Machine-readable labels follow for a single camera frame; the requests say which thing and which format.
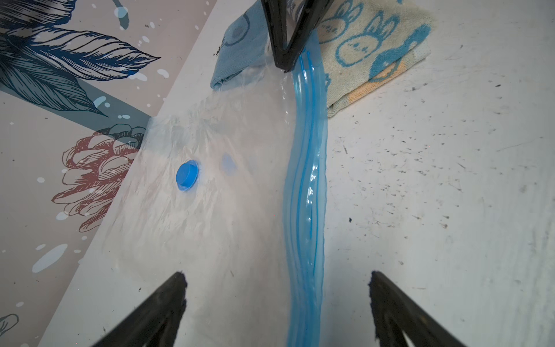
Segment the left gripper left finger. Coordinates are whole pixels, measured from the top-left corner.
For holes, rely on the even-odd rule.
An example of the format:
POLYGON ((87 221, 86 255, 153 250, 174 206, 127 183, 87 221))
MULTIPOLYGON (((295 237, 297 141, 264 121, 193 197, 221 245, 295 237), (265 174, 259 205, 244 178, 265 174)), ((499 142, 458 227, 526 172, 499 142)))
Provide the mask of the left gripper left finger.
POLYGON ((172 347, 186 311, 185 274, 176 272, 96 346, 172 347))

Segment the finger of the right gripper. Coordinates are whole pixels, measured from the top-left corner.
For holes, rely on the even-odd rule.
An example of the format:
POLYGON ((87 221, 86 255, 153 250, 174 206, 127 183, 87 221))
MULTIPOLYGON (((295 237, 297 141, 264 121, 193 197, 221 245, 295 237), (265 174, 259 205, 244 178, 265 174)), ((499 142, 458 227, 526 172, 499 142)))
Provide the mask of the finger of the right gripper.
POLYGON ((312 31, 321 22, 333 0, 307 0, 295 6, 288 19, 287 1, 262 0, 270 47, 278 69, 291 72, 312 31))

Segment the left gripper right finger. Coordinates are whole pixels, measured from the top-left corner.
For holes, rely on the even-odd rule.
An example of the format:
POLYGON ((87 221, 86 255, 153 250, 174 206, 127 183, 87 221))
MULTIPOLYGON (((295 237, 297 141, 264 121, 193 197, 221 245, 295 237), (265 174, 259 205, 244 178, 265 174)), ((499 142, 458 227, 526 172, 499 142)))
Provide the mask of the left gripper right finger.
POLYGON ((374 319, 375 338, 381 346, 456 346, 464 347, 455 336, 425 312, 384 273, 374 271, 369 282, 369 297, 374 319))

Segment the cream towel blue bunny print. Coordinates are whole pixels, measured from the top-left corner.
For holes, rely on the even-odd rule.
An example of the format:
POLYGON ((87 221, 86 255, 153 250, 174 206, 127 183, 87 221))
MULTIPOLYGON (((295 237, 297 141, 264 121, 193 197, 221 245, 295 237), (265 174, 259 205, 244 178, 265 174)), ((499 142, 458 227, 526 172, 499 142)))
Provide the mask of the cream towel blue bunny print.
POLYGON ((328 116, 425 59, 433 28, 411 1, 335 1, 317 28, 328 116))

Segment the clear vacuum bag blue zipper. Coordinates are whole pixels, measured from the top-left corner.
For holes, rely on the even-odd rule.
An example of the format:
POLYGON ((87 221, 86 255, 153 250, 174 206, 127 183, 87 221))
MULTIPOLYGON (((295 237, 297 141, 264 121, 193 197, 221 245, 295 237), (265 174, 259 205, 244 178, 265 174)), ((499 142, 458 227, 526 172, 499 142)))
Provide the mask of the clear vacuum bag blue zipper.
POLYGON ((174 346, 318 346, 328 116, 321 50, 245 69, 150 122, 103 238, 153 292, 185 274, 174 346))

